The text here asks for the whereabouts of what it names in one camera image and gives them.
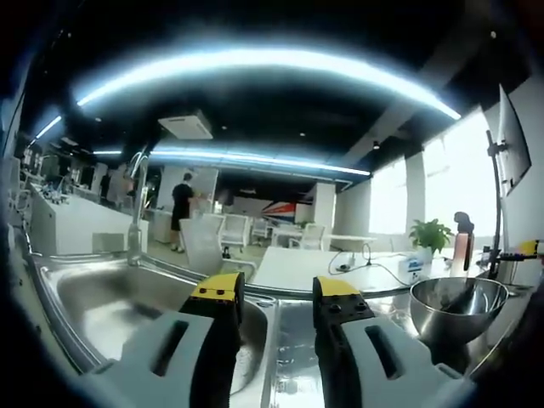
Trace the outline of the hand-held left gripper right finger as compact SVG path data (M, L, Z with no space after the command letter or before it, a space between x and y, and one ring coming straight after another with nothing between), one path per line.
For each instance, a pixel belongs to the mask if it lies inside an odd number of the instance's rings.
M475 385L343 280L313 279L313 323L327 407L468 407Z

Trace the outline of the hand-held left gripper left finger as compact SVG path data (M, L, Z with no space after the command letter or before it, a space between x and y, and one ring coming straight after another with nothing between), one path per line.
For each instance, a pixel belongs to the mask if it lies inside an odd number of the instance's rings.
M227 407L241 348L245 276L202 280L82 378L97 407Z

